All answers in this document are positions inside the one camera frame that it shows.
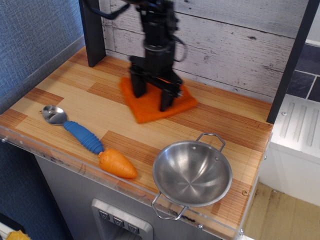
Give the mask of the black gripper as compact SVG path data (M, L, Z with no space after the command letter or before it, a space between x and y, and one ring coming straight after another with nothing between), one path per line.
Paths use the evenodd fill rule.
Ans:
M145 56L130 56L131 84L136 98L147 92L147 83L163 90L160 99L161 112L170 107L175 97L181 96L182 79L173 71L174 44L160 49L145 49Z

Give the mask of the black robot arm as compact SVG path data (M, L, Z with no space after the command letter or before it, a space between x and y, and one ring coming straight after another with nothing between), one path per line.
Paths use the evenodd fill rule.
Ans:
M182 79L173 71L176 43L184 44L174 32L178 29L171 0L143 0L137 4L144 32L144 57L130 56L133 94L139 98L147 84L162 90L159 110L164 112L180 95Z

